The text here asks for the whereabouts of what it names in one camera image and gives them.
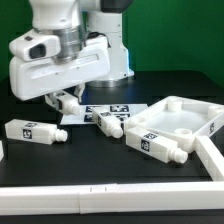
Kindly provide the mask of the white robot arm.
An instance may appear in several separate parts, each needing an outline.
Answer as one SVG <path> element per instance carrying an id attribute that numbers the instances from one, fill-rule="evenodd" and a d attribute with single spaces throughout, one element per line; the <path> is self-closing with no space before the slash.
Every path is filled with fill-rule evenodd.
<path id="1" fill-rule="evenodd" d="M 133 0 L 28 0 L 32 29 L 9 44 L 13 94 L 25 101 L 70 87 L 116 87 L 134 77 L 122 40 Z"/>

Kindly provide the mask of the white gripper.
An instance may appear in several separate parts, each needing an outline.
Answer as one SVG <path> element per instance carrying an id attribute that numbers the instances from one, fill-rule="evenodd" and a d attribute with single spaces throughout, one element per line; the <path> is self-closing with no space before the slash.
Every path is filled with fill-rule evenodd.
<path id="1" fill-rule="evenodd" d="M 76 86 L 74 95 L 81 100 L 86 82 L 106 75 L 110 70 L 107 38 L 90 39 L 78 57 L 58 64 L 54 57 L 61 45 L 56 35 L 42 35 L 30 30 L 9 44 L 14 57 L 9 65 L 13 94 L 20 100 L 45 95 L 45 102 L 59 108 L 55 92 Z"/>

